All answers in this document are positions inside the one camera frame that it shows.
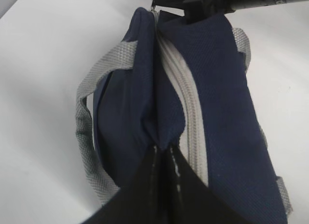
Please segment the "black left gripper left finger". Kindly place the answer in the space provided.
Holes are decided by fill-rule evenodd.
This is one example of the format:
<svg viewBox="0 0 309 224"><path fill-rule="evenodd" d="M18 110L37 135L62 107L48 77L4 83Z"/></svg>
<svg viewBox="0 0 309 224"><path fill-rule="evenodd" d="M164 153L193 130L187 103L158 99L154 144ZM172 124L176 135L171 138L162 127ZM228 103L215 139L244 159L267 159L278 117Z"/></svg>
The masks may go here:
<svg viewBox="0 0 309 224"><path fill-rule="evenodd" d="M127 187L121 188L85 224L156 224L160 152L150 147Z"/></svg>

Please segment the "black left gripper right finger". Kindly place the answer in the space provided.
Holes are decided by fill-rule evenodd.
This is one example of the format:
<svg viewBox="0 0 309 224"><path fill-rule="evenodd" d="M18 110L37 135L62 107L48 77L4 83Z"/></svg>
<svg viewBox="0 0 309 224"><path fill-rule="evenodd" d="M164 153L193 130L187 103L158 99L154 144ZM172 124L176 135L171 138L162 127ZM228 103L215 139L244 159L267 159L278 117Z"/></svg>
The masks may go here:
<svg viewBox="0 0 309 224"><path fill-rule="evenodd" d="M164 152L167 216L170 224L207 223L207 187L188 165L180 149L170 145Z"/></svg>

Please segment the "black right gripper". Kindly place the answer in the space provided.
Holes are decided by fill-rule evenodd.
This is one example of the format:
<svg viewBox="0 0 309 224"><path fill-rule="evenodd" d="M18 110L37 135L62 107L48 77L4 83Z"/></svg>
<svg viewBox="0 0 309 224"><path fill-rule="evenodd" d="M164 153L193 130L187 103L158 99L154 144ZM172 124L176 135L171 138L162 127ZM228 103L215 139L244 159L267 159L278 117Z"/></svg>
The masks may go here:
<svg viewBox="0 0 309 224"><path fill-rule="evenodd" d="M233 13L232 0L153 0L152 5L180 9L188 24L196 23L216 14Z"/></svg>

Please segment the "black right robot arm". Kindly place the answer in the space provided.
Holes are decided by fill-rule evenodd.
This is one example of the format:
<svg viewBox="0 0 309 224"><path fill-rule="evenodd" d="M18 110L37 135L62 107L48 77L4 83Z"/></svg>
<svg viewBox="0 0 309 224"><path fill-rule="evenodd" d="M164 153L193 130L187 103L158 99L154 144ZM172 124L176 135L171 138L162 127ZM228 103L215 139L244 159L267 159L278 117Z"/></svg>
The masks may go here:
<svg viewBox="0 0 309 224"><path fill-rule="evenodd" d="M308 0L153 0L152 5L181 9L188 23L195 23L218 13L281 5Z"/></svg>

